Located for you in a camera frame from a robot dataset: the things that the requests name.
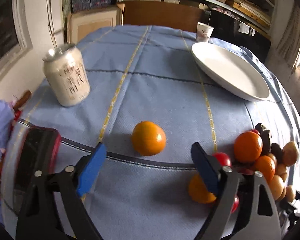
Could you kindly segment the orange mandarin pile top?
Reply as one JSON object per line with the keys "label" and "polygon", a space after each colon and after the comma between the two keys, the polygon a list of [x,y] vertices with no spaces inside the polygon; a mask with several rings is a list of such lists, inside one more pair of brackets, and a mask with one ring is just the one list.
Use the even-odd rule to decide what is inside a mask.
{"label": "orange mandarin pile top", "polygon": [[239,163],[253,163],[261,155],[263,142],[252,131],[240,134],[234,143],[234,157]]}

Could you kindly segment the orange mandarin pile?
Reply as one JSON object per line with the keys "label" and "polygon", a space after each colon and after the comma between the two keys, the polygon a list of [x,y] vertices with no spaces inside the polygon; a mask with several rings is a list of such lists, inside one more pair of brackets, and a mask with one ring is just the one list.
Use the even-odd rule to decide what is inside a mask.
{"label": "orange mandarin pile", "polygon": [[234,143],[234,157],[239,163],[253,163],[261,155],[263,142],[252,131],[240,134]]}
{"label": "orange mandarin pile", "polygon": [[267,155],[260,156],[253,164],[255,171],[260,171],[267,182],[270,182],[275,175],[275,162]]}

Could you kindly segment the red cherry tomato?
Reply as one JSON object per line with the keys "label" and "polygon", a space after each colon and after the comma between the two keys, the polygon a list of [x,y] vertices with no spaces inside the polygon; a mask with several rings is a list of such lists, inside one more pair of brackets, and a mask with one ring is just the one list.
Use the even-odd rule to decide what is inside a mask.
{"label": "red cherry tomato", "polygon": [[216,152],[212,156],[218,160],[218,162],[220,163],[221,166],[232,167],[231,160],[226,153]]}

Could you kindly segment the tan longan fruit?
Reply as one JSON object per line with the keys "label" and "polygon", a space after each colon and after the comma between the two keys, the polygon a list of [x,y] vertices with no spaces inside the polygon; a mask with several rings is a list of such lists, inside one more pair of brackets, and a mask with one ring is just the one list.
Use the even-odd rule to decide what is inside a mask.
{"label": "tan longan fruit", "polygon": [[285,166],[290,167],[297,162],[299,158],[299,150],[297,148],[297,144],[294,141],[286,143],[282,149],[282,152],[282,162]]}

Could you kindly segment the black phone red case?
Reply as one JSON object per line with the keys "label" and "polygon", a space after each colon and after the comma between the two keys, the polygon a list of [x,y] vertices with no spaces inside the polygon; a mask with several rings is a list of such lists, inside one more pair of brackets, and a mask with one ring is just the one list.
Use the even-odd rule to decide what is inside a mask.
{"label": "black phone red case", "polygon": [[17,157],[13,187],[13,209],[19,213],[32,176],[36,171],[51,174],[61,143],[61,135],[54,128],[30,127],[21,143]]}

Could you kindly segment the blue checked tablecloth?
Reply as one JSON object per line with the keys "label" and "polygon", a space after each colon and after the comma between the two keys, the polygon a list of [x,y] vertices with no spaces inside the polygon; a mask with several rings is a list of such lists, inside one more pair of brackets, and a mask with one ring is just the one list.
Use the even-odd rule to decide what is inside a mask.
{"label": "blue checked tablecloth", "polygon": [[1,177],[14,239],[296,239],[300,116],[247,48],[159,26],[95,31],[44,60]]}

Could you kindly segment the white beverage can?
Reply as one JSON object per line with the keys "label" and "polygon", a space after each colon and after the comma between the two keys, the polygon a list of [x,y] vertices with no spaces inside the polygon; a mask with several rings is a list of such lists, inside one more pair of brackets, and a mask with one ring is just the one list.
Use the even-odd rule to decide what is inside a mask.
{"label": "white beverage can", "polygon": [[74,106],[89,95],[90,84],[83,57],[73,43],[49,49],[43,62],[44,75],[62,106]]}

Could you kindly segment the white ceramic plate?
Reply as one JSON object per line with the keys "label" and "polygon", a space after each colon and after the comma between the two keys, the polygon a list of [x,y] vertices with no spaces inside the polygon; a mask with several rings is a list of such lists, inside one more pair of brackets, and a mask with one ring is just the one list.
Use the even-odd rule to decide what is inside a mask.
{"label": "white ceramic plate", "polygon": [[197,42],[191,53],[200,69],[232,94],[263,101],[270,91],[262,75],[245,59],[215,44]]}

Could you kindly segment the white paper cup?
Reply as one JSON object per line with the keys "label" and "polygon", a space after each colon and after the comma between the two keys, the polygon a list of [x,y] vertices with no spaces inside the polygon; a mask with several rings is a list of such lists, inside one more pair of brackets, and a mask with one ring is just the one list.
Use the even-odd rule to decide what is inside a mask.
{"label": "white paper cup", "polygon": [[196,31],[196,41],[197,42],[208,42],[214,27],[211,27],[207,24],[198,22],[197,23],[197,31]]}

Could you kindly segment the framed wooden panel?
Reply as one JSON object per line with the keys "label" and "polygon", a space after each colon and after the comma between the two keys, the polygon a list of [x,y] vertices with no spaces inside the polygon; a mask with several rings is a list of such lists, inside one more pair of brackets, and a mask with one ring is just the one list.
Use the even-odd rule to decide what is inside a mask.
{"label": "framed wooden panel", "polygon": [[78,43],[89,33],[104,27],[123,25],[124,3],[104,8],[70,13],[67,17],[66,41]]}

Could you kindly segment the brown wooden cabinet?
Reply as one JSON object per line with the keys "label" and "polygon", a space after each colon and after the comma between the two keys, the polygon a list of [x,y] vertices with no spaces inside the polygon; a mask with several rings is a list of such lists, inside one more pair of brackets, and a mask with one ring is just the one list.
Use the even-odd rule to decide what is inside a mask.
{"label": "brown wooden cabinet", "polygon": [[124,25],[157,25],[195,33],[197,23],[209,22],[205,10],[157,1],[126,1]]}

